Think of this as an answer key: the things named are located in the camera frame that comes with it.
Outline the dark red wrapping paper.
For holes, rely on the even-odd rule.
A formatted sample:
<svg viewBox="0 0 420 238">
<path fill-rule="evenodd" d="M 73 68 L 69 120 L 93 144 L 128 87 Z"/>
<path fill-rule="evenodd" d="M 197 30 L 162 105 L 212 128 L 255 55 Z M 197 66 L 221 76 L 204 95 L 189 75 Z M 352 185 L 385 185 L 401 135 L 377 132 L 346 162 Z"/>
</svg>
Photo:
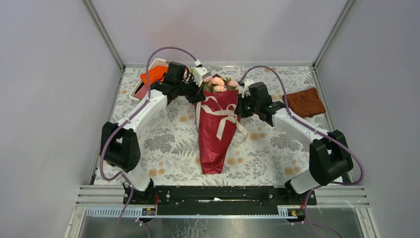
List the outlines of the dark red wrapping paper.
<svg viewBox="0 0 420 238">
<path fill-rule="evenodd" d="M 238 90 L 221 93 L 204 91 L 205 97 L 214 96 L 223 109 L 226 109 L 229 104 L 235 104 L 237 106 L 238 93 Z M 202 102 L 202 104 L 209 106 L 213 111 L 219 110 L 213 100 Z M 220 174 L 222 172 L 227 150 L 237 130 L 235 124 L 228 121 L 222 140 L 219 141 L 216 137 L 216 132 L 220 120 L 221 117 L 209 115 L 201 109 L 198 137 L 200 165 L 204 175 Z"/>
</svg>

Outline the cream printed ribbon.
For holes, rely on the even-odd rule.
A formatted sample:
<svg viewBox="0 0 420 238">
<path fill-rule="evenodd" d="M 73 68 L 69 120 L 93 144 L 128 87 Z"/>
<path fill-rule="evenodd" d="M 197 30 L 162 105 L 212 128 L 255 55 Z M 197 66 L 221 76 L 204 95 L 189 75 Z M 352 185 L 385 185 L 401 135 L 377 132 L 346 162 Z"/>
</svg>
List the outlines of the cream printed ribbon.
<svg viewBox="0 0 420 238">
<path fill-rule="evenodd" d="M 218 106 L 218 111 L 213 111 L 209 106 L 203 105 L 202 102 L 207 102 L 208 100 L 213 100 L 216 105 Z M 218 100 L 214 96 L 208 96 L 205 98 L 204 101 L 200 101 L 196 105 L 196 125 L 197 128 L 199 128 L 200 125 L 200 117 L 201 117 L 201 109 L 204 110 L 205 113 L 212 115 L 212 116 L 218 116 L 221 117 L 221 120 L 218 124 L 216 137 L 219 141 L 222 140 L 226 123 L 229 121 L 233 124 L 235 124 L 237 130 L 239 130 L 240 133 L 243 134 L 244 138 L 241 143 L 233 143 L 234 146 L 241 147 L 248 139 L 248 131 L 240 124 L 238 120 L 238 116 L 235 114 L 234 110 L 236 109 L 235 104 L 229 104 L 226 109 L 223 109 L 220 104 L 218 103 Z"/>
</svg>

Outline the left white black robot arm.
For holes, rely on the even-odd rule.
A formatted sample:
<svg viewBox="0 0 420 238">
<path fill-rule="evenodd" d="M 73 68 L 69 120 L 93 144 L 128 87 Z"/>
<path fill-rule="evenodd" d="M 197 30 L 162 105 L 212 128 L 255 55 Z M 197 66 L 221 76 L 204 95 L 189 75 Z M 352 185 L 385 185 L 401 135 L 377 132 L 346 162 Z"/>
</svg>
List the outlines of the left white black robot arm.
<svg viewBox="0 0 420 238">
<path fill-rule="evenodd" d="M 185 97 L 190 103 L 202 101 L 203 82 L 210 77 L 210 70 L 196 61 L 189 69 L 178 62 L 170 62 L 167 71 L 151 85 L 146 85 L 147 93 L 138 105 L 118 122 L 106 122 L 102 127 L 100 173 L 103 179 L 103 165 L 107 162 L 118 170 L 135 190 L 135 198 L 143 204 L 152 201 L 154 191 L 150 188 L 152 179 L 140 165 L 141 151 L 138 136 L 149 122 L 177 97 Z"/>
</svg>

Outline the pink fake flower bunch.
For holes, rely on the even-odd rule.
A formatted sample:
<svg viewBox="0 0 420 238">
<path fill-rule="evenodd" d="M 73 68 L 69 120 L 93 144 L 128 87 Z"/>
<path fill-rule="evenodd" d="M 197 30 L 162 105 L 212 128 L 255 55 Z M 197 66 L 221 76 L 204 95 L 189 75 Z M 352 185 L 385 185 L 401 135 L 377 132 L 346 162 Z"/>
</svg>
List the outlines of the pink fake flower bunch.
<svg viewBox="0 0 420 238">
<path fill-rule="evenodd" d="M 199 95 L 203 91 L 211 93 L 221 93 L 226 91 L 238 90 L 239 83 L 232 80 L 231 78 L 223 78 L 215 75 L 206 78 L 201 87 L 198 87 L 192 75 L 192 68 L 186 68 L 183 73 L 183 82 L 191 88 L 192 95 Z"/>
</svg>

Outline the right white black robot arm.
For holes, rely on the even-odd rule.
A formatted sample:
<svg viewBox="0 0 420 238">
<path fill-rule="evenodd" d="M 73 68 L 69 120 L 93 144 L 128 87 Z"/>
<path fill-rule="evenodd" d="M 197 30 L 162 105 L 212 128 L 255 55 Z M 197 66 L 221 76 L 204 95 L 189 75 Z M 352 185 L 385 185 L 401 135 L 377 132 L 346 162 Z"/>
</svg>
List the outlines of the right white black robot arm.
<svg viewBox="0 0 420 238">
<path fill-rule="evenodd" d="M 246 79 L 239 85 L 241 93 L 235 114 L 242 118 L 257 115 L 299 141 L 309 153 L 309 168 L 285 183 L 284 198 L 288 203 L 297 204 L 310 189 L 326 186 L 353 169 L 343 133 L 309 124 L 291 110 L 287 98 L 274 102 L 262 82 Z"/>
</svg>

